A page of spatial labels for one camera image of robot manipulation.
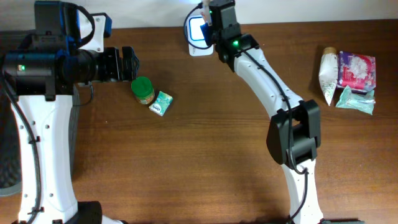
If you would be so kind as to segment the small teal tissue pack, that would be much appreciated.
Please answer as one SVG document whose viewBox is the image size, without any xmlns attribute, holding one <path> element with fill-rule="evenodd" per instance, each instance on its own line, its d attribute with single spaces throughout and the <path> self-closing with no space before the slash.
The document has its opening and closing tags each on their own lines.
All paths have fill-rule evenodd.
<svg viewBox="0 0 398 224">
<path fill-rule="evenodd" d="M 149 106 L 149 109 L 159 116 L 163 116 L 171 105 L 173 97 L 167 93 L 159 91 L 156 100 Z"/>
</svg>

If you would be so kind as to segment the white green tube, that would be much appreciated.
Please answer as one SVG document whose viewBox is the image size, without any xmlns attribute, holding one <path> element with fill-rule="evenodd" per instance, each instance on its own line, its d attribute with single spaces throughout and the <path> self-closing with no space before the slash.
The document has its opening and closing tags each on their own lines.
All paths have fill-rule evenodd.
<svg viewBox="0 0 398 224">
<path fill-rule="evenodd" d="M 330 106 L 338 79 L 338 56 L 334 47 L 327 47 L 323 50 L 318 79 L 326 103 Z"/>
</svg>

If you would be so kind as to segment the red purple tissue pack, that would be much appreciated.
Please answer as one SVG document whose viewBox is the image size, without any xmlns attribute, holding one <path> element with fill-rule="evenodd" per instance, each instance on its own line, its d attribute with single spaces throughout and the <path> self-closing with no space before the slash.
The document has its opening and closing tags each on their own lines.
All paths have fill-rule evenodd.
<svg viewBox="0 0 398 224">
<path fill-rule="evenodd" d="M 339 51 L 337 87 L 344 89 L 346 86 L 357 93 L 373 91 L 376 87 L 376 58 Z"/>
</svg>

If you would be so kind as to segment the teal wipes packet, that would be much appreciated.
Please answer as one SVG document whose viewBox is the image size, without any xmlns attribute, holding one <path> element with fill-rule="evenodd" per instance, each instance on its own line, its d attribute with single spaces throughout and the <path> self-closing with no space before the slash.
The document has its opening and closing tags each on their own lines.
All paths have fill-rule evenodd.
<svg viewBox="0 0 398 224">
<path fill-rule="evenodd" d="M 349 86 L 346 86 L 340 95 L 336 107 L 359 110 L 372 115 L 375 104 L 374 90 L 362 95 L 354 93 Z"/>
</svg>

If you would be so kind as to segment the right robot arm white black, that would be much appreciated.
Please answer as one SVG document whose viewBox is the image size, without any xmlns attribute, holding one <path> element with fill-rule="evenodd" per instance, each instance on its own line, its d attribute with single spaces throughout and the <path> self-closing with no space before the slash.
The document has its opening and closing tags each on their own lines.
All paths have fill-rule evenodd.
<svg viewBox="0 0 398 224">
<path fill-rule="evenodd" d="M 270 118 L 266 143 L 287 182 L 287 223 L 327 223 L 315 183 L 321 144 L 318 104 L 294 93 L 269 65 L 254 37 L 241 32 L 234 1 L 203 1 L 201 5 L 206 43 L 215 46 L 219 59 L 249 85 Z"/>
</svg>

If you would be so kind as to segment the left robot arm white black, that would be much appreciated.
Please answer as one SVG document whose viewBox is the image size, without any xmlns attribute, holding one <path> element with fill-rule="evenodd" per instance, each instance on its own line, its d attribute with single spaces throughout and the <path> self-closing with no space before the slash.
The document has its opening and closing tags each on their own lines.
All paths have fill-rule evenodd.
<svg viewBox="0 0 398 224">
<path fill-rule="evenodd" d="M 79 202 L 72 186 L 71 135 L 76 84 L 117 82 L 105 68 L 105 13 L 63 1 L 36 1 L 35 30 L 1 59 L 1 87 L 17 123 L 22 169 L 18 223 L 99 223 L 114 220 L 97 201 Z"/>
</svg>

